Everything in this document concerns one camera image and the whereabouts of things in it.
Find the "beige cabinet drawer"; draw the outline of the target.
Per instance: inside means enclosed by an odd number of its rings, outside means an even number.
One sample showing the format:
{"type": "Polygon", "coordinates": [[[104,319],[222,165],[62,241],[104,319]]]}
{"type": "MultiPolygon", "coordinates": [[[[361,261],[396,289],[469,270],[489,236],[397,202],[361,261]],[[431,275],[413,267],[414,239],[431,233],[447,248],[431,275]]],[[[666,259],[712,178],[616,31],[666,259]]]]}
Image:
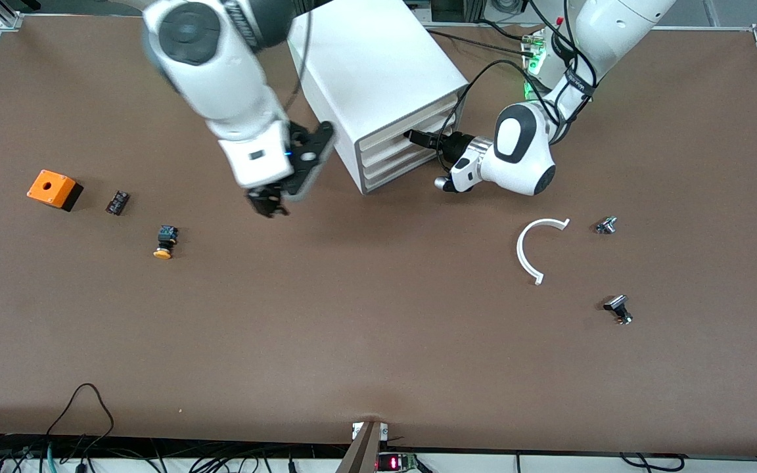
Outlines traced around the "beige cabinet drawer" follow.
{"type": "Polygon", "coordinates": [[[400,166],[405,167],[418,159],[432,156],[432,150],[412,143],[409,135],[416,132],[436,133],[439,129],[439,126],[432,126],[421,131],[405,131],[384,143],[367,147],[361,152],[361,168],[365,180],[378,179],[400,166]]]}
{"type": "Polygon", "coordinates": [[[361,190],[372,192],[434,158],[434,151],[407,146],[394,153],[381,153],[361,161],[361,190]]]}
{"type": "MultiPolygon", "coordinates": [[[[428,128],[423,127],[423,129],[411,129],[411,131],[424,131],[424,132],[435,133],[439,131],[440,127],[442,126],[442,123],[438,122],[428,128]]],[[[375,156],[381,153],[399,152],[400,150],[402,150],[403,148],[407,146],[415,146],[413,143],[411,143],[411,141],[408,140],[408,138],[405,138],[404,134],[405,132],[403,132],[403,135],[401,137],[397,137],[394,140],[387,141],[386,143],[382,143],[381,145],[376,146],[375,148],[367,150],[367,152],[361,152],[360,154],[361,161],[363,161],[364,158],[369,158],[370,156],[375,156]]]]}
{"type": "Polygon", "coordinates": [[[382,143],[401,137],[403,132],[410,129],[423,129],[423,127],[428,128],[438,122],[442,123],[442,120],[447,117],[448,112],[455,104],[457,104],[457,95],[450,94],[450,96],[440,99],[408,116],[402,117],[367,137],[361,138],[358,143],[358,149],[361,152],[367,152],[367,150],[375,148],[382,143]]]}

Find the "white drawer cabinet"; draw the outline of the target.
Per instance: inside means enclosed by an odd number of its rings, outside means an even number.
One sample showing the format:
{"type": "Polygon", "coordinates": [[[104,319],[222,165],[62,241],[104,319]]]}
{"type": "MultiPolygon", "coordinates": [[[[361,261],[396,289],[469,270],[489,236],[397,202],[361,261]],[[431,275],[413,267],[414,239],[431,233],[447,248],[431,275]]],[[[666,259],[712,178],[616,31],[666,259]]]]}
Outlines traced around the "white drawer cabinet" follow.
{"type": "Polygon", "coordinates": [[[361,138],[450,94],[457,104],[442,126],[455,129],[467,81],[403,0],[331,0],[292,21],[288,47],[304,98],[333,123],[334,149],[362,194],[361,138]]]}

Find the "yellow push button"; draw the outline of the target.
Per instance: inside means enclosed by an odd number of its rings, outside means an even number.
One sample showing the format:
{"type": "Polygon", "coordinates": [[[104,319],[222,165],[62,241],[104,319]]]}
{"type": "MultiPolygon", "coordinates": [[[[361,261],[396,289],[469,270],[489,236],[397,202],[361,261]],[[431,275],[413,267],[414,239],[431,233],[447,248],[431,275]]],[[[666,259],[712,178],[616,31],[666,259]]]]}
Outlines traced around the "yellow push button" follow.
{"type": "Polygon", "coordinates": [[[177,245],[178,230],[171,225],[162,225],[157,234],[157,247],[153,256],[159,259],[171,259],[177,245]]]}

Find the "white curved plastic arc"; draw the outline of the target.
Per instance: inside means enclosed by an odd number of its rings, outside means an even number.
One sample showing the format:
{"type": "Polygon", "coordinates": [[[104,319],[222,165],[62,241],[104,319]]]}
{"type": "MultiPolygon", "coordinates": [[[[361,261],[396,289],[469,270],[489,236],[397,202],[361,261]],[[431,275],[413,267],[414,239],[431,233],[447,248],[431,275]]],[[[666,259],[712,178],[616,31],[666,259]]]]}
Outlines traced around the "white curved plastic arc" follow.
{"type": "Polygon", "coordinates": [[[530,222],[527,224],[522,231],[520,232],[519,236],[516,240],[516,257],[519,261],[520,266],[522,266],[523,270],[534,280],[535,285],[541,285],[543,284],[544,280],[544,274],[537,270],[530,261],[528,260],[528,256],[526,255],[525,251],[525,243],[524,240],[528,236],[528,233],[536,228],[536,227],[552,227],[556,228],[560,231],[564,230],[568,225],[570,224],[570,219],[553,219],[553,218],[543,218],[543,219],[535,219],[535,221],[530,222]]]}

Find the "red LED display module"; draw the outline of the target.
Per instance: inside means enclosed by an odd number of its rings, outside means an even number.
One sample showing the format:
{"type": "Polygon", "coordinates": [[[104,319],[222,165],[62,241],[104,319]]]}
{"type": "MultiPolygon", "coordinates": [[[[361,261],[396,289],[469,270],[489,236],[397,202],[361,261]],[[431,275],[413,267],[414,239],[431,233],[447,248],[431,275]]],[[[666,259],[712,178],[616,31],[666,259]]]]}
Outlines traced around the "red LED display module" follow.
{"type": "Polygon", "coordinates": [[[415,454],[381,453],[375,461],[376,473],[408,473],[418,470],[418,460],[415,454]]]}

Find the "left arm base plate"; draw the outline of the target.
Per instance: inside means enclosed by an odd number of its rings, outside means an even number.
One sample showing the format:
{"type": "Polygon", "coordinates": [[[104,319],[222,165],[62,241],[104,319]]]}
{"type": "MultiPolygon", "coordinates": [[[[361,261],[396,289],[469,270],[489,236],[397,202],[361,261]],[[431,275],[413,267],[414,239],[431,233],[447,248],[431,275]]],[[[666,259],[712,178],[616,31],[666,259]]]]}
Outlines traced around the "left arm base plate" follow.
{"type": "Polygon", "coordinates": [[[538,99],[551,90],[551,86],[546,83],[549,79],[545,78],[548,72],[546,67],[553,65],[549,60],[550,54],[547,48],[549,40],[550,33],[547,28],[522,37],[520,51],[524,55],[522,65],[529,77],[524,86],[525,98],[528,100],[538,99]]]}

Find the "orange button enclosure box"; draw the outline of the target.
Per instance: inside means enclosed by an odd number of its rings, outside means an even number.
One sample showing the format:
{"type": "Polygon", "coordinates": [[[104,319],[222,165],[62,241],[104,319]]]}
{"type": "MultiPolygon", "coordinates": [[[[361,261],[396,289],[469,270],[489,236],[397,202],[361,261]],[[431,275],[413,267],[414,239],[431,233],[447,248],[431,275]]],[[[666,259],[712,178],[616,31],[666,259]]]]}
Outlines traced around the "orange button enclosure box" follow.
{"type": "Polygon", "coordinates": [[[34,179],[26,196],[45,206],[72,212],[83,190],[81,183],[72,177],[43,169],[34,179]]]}

